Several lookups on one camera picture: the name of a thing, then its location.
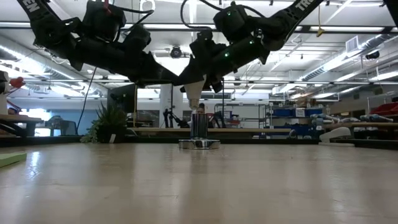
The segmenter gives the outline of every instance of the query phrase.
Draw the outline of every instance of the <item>metal base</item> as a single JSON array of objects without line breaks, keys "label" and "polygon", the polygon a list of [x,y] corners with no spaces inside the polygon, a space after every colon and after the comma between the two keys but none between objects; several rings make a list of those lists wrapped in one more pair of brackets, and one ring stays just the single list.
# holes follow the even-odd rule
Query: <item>metal base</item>
[{"label": "metal base", "polygon": [[219,149],[220,140],[210,139],[184,139],[180,140],[180,149]]}]

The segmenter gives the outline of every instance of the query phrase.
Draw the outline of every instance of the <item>potted plant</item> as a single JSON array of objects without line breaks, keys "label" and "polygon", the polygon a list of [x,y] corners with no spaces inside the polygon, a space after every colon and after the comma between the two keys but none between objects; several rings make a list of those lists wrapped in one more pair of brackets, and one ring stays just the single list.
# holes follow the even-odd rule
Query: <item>potted plant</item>
[{"label": "potted plant", "polygon": [[101,103],[97,115],[98,120],[93,121],[88,134],[81,139],[81,142],[121,142],[127,130],[127,114],[114,105],[109,105],[106,108]]}]

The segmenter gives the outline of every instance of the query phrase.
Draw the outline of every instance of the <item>ceiling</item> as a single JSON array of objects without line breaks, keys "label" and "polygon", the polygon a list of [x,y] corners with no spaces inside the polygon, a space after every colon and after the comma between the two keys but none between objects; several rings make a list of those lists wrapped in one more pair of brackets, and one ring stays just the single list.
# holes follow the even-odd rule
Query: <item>ceiling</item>
[{"label": "ceiling", "polygon": [[[68,19],[71,17],[79,17],[83,19],[86,11],[87,0],[56,0],[50,3],[52,9],[62,19]],[[181,24],[180,20],[180,5],[182,1],[179,0],[155,0],[155,13],[149,16],[144,23],[145,24],[163,24],[163,23],[175,23]],[[219,4],[219,1],[210,1],[212,4]],[[228,7],[231,1],[222,1],[222,7]],[[301,26],[317,26],[318,18],[320,19],[322,26],[372,26],[372,27],[395,27],[394,21],[389,15],[387,7],[379,7],[382,1],[330,1],[330,5],[326,6],[326,1],[320,6],[320,14],[318,10],[313,11],[302,23]],[[130,9],[140,8],[139,0],[115,0],[115,5],[126,7]],[[265,16],[271,16],[275,12],[288,7],[293,1],[273,1],[273,5],[270,6],[270,1],[237,1],[238,4],[245,4],[257,9]],[[147,9],[151,7],[151,3],[142,3],[143,8]],[[22,10],[16,0],[0,1],[0,21],[1,22],[28,22],[28,18],[25,12]],[[212,23],[213,16],[217,13],[216,10],[202,4],[199,1],[188,1],[185,6],[184,18],[188,22],[196,24]],[[126,13],[127,22],[134,23],[139,19],[138,14]],[[33,46],[32,43],[35,39],[33,32],[30,29],[18,29],[13,25],[6,27],[0,25],[0,35],[10,39],[17,44],[32,50],[34,54],[41,54],[46,58],[50,58],[50,55]],[[172,46],[178,45],[184,52],[189,53],[189,44],[195,40],[195,32],[187,31],[152,31],[151,37],[152,42],[147,46],[146,51],[150,50],[157,55],[157,61],[163,66],[173,71],[177,75],[187,65],[187,58],[172,59],[168,57],[168,53]],[[232,73],[226,76],[227,80],[234,80],[239,77],[242,80],[297,80],[306,70],[317,67],[325,63],[325,60],[329,60],[330,57],[336,55],[346,48],[346,41],[355,37],[354,31],[350,34],[323,34],[317,37],[316,34],[293,34],[287,41],[285,46],[278,52],[273,52],[267,60],[265,65],[261,65],[257,62],[253,62],[252,65],[243,66],[238,70],[237,73]],[[359,34],[359,42],[362,43],[376,34]],[[214,38],[217,43],[226,43],[226,39],[219,32],[215,32]],[[398,50],[396,40],[379,46],[381,57],[378,59],[382,61],[395,55],[395,51]],[[82,77],[90,79],[94,68],[89,65],[85,65],[82,71],[76,71],[68,62],[63,60],[56,61],[61,63],[61,66],[65,67],[71,73],[81,75]],[[320,75],[316,81],[335,81],[337,78],[343,75],[349,74],[356,70],[363,68],[364,66],[372,65],[376,63],[375,60],[365,60],[361,62],[360,57],[352,58],[341,66],[333,68],[330,72]],[[384,66],[392,66],[396,63],[396,60],[385,64]],[[52,66],[54,62],[49,60],[48,66]],[[122,80],[127,79],[126,77],[118,74],[110,74],[108,71],[98,69],[96,72],[95,79],[102,77],[108,77],[109,79]],[[106,88],[114,88],[117,86],[125,85],[125,83],[101,83]],[[247,85],[241,85],[235,87],[228,85],[227,88],[247,88]],[[252,86],[253,89],[265,89],[271,90],[274,88],[273,84],[258,84]]]}]

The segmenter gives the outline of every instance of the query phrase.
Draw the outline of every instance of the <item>green mat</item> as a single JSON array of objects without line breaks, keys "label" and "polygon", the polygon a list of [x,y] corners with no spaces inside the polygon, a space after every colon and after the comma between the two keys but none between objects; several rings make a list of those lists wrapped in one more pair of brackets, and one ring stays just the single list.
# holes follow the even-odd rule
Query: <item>green mat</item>
[{"label": "green mat", "polygon": [[0,154],[0,167],[8,166],[19,161],[26,160],[26,153],[7,153]]}]

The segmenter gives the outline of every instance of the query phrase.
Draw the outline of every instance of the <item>metal cylinder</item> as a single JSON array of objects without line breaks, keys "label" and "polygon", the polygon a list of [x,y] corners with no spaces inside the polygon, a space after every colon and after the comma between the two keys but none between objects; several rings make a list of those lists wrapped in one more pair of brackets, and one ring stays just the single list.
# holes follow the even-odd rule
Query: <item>metal cylinder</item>
[{"label": "metal cylinder", "polygon": [[191,115],[191,138],[206,139],[207,138],[207,114]]}]

